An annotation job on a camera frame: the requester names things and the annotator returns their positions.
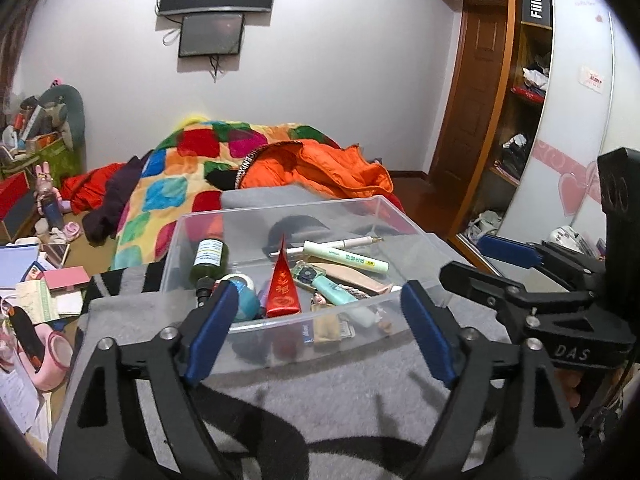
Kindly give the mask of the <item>light green long box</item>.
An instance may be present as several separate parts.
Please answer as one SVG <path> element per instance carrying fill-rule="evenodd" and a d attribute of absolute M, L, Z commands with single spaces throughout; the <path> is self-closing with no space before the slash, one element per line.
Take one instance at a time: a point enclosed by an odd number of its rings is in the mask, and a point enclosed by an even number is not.
<path fill-rule="evenodd" d="M 390 264 L 386 261 L 346 252 L 346 250 L 326 246 L 326 244 L 308 242 L 308 240 L 303 244 L 303 254 L 333 263 L 344 264 L 344 266 L 349 266 L 353 269 L 366 270 L 378 274 L 385 274 L 390 270 Z"/>

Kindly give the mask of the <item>colourful patchwork quilt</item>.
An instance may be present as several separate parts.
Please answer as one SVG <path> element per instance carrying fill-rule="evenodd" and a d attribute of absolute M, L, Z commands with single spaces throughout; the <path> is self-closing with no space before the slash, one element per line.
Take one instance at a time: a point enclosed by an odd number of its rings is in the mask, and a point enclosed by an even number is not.
<path fill-rule="evenodd" d="M 256 148 L 279 141 L 315 140 L 335 148 L 322 132 L 306 125 L 251 125 L 246 122 L 187 122 L 142 159 L 114 164 L 61 180 L 72 211 L 95 212 L 84 231 L 92 244 L 116 240 L 113 270 L 158 261 L 178 219 L 220 208 L 221 190 L 206 176 L 237 170 Z"/>

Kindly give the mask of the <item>pink tape dispenser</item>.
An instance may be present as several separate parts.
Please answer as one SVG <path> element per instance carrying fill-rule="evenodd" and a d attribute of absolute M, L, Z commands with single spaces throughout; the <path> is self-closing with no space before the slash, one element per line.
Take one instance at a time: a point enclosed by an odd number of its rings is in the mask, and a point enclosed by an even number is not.
<path fill-rule="evenodd" d="M 43 346 L 40 367 L 35 366 L 22 344 L 18 344 L 17 355 L 36 389 L 51 392 L 64 382 L 72 365 L 74 350 L 66 337 L 52 330 L 48 324 L 36 325 L 35 334 Z"/>

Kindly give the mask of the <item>grey plush toy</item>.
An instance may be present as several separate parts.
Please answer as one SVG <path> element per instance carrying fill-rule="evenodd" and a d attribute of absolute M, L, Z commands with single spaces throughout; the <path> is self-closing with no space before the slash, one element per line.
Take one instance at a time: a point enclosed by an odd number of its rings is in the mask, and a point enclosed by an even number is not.
<path fill-rule="evenodd" d="M 53 86 L 43 92 L 38 104 L 51 118 L 52 129 L 62 136 L 66 148 L 77 151 L 85 144 L 84 102 L 75 87 Z"/>

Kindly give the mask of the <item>beige tube white cap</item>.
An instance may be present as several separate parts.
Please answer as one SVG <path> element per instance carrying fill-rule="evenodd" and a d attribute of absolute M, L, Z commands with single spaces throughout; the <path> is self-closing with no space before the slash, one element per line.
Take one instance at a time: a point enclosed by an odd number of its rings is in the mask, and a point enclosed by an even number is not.
<path fill-rule="evenodd" d="M 365 292 L 373 292 L 375 295 L 388 294 L 396 289 L 394 284 L 383 284 L 374 278 L 370 278 L 359 270 L 342 266 L 337 263 L 316 263 L 328 278 L 338 281 L 341 284 L 362 289 Z"/>

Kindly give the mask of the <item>mint green small bottle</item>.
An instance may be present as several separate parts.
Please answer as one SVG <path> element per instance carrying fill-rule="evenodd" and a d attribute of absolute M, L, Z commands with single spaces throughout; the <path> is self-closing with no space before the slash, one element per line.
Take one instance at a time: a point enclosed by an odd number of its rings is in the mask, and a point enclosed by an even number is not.
<path fill-rule="evenodd" d="M 334 304 L 334 306 L 342 306 L 343 304 L 351 304 L 357 301 L 354 295 L 342 289 L 326 276 L 318 276 L 312 284 L 314 285 L 314 289 L 326 298 L 330 304 Z"/>

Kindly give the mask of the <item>red rectangular box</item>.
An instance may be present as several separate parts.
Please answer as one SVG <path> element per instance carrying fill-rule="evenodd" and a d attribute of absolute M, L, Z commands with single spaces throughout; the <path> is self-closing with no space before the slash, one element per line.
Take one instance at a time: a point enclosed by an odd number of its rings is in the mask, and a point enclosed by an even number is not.
<path fill-rule="evenodd" d="M 3 219 L 11 208 L 30 191 L 29 182 L 24 171 L 12 174 L 0 182 L 0 219 Z"/>

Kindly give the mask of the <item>dark green round bottle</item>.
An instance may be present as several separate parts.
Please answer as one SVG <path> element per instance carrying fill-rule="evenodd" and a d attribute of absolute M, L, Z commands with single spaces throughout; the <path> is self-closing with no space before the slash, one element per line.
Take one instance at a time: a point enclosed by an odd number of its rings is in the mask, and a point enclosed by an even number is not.
<path fill-rule="evenodd" d="M 229 249 L 220 238 L 204 238 L 198 243 L 190 272 L 198 308 L 206 303 L 216 281 L 227 273 L 228 255 Z"/>

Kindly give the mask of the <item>blue white booklet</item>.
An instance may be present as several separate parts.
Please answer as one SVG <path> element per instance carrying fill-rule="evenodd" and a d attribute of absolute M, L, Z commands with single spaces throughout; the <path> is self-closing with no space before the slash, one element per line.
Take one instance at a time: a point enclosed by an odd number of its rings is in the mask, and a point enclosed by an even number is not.
<path fill-rule="evenodd" d="M 0 248 L 0 287 L 14 288 L 38 255 L 38 244 L 2 246 Z"/>

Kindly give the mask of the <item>small wall monitor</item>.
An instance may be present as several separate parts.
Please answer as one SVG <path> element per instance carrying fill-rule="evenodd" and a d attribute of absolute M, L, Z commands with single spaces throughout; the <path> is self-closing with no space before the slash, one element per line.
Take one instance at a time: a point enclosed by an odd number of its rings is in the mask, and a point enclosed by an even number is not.
<path fill-rule="evenodd" d="M 202 13 L 182 20 L 178 58 L 237 55 L 244 30 L 242 13 Z"/>

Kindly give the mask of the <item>wooden wardrobe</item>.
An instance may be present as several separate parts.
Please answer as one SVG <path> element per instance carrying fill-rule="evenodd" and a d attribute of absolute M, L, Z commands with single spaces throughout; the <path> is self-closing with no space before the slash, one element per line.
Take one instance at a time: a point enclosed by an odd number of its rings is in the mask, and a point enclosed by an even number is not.
<path fill-rule="evenodd" d="M 446 240 L 604 237 L 597 157 L 639 144 L 639 57 L 605 0 L 459 0 L 458 50 L 430 174 Z"/>

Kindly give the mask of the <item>white pen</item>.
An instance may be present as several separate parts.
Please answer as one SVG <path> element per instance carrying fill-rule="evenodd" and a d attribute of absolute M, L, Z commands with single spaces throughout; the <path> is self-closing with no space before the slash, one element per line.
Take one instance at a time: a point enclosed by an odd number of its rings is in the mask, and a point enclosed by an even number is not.
<path fill-rule="evenodd" d="M 334 240 L 334 242 L 324 242 L 324 243 L 321 243 L 321 246 L 327 247 L 327 248 L 347 249 L 347 248 L 372 245 L 375 243 L 382 242 L 382 240 L 383 240 L 382 237 L 379 237 L 379 236 L 363 236 L 363 237 L 346 238 L 346 240 Z M 303 251 L 304 251 L 304 246 L 285 249 L 285 253 L 288 256 L 301 255 Z"/>

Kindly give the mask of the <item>grey blanket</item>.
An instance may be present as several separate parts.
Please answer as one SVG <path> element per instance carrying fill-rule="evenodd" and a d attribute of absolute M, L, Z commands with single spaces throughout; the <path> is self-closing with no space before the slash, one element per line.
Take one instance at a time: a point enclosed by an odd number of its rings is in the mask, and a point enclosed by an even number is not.
<path fill-rule="evenodd" d="M 216 445 L 244 479 L 399 479 L 420 453 L 447 399 L 427 370 L 400 312 L 398 287 L 419 281 L 464 326 L 505 340 L 491 310 L 442 289 L 440 268 L 456 254 L 422 231 L 388 200 L 320 200 L 286 186 L 224 194 L 222 207 L 182 218 L 170 249 L 154 263 L 113 266 L 87 290 L 76 333 L 76 359 L 67 388 L 75 391 L 98 341 L 146 341 L 193 309 L 189 281 L 196 244 L 208 228 L 224 231 L 232 272 L 264 292 L 269 260 L 281 240 L 332 242 L 373 235 L 368 247 L 390 270 L 387 294 L 369 297 L 376 315 L 337 315 L 336 341 L 314 340 L 323 320 L 301 290 L 302 317 L 235 326 L 209 378 L 193 400 Z"/>

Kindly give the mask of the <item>striped curtain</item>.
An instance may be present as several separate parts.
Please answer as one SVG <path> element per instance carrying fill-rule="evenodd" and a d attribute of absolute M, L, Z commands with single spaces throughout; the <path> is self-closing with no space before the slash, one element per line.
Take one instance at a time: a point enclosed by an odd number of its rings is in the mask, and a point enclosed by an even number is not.
<path fill-rule="evenodd" d="M 18 0 L 9 17 L 8 29 L 1 35 L 1 113 L 8 114 L 17 64 L 39 0 Z"/>

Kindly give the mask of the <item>orange puffer jacket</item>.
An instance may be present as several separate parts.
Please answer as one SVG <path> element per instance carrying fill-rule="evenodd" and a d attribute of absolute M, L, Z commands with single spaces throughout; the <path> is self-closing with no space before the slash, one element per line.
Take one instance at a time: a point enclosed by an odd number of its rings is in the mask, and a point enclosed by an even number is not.
<path fill-rule="evenodd" d="M 334 148 L 316 140 L 267 144 L 245 157 L 235 180 L 238 190 L 291 184 L 325 198 L 383 196 L 401 206 L 390 173 L 378 162 L 367 162 L 357 145 Z"/>

